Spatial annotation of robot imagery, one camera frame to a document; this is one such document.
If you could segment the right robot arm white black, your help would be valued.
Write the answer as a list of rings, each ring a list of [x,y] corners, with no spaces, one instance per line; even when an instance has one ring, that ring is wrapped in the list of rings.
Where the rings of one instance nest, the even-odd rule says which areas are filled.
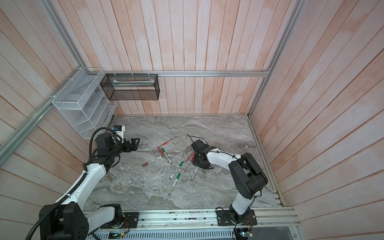
[[[202,140],[194,141],[191,146],[195,152],[194,166],[212,170],[213,165],[216,165],[230,171],[238,191],[230,206],[230,211],[235,217],[246,214],[253,204],[254,198],[262,196],[262,190],[269,182],[253,155],[250,153],[230,154],[209,146]]]

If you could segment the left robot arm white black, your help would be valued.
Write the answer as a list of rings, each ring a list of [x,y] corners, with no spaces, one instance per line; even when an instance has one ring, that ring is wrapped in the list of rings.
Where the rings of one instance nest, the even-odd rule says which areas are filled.
[[[120,162],[122,153],[136,151],[140,139],[126,140],[123,131],[108,129],[98,136],[92,135],[89,160],[83,164],[83,172],[70,189],[54,204],[45,205],[39,213],[39,220],[27,235],[30,240],[35,230],[40,231],[42,240],[84,240],[104,225],[121,227],[125,215],[120,204],[106,204],[90,214],[83,208],[98,182]]]

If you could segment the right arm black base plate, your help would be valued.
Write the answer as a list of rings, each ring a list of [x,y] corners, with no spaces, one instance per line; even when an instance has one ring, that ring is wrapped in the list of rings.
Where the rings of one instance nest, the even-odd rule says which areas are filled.
[[[215,211],[219,226],[256,226],[257,219],[254,210],[248,209],[243,215],[234,210],[217,209]]]

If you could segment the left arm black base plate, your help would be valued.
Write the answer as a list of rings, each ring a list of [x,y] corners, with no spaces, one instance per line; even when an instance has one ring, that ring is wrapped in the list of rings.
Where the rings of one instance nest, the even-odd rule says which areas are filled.
[[[102,225],[100,229],[128,230],[137,228],[139,212],[123,212],[123,217],[123,220],[117,224],[107,223]]]

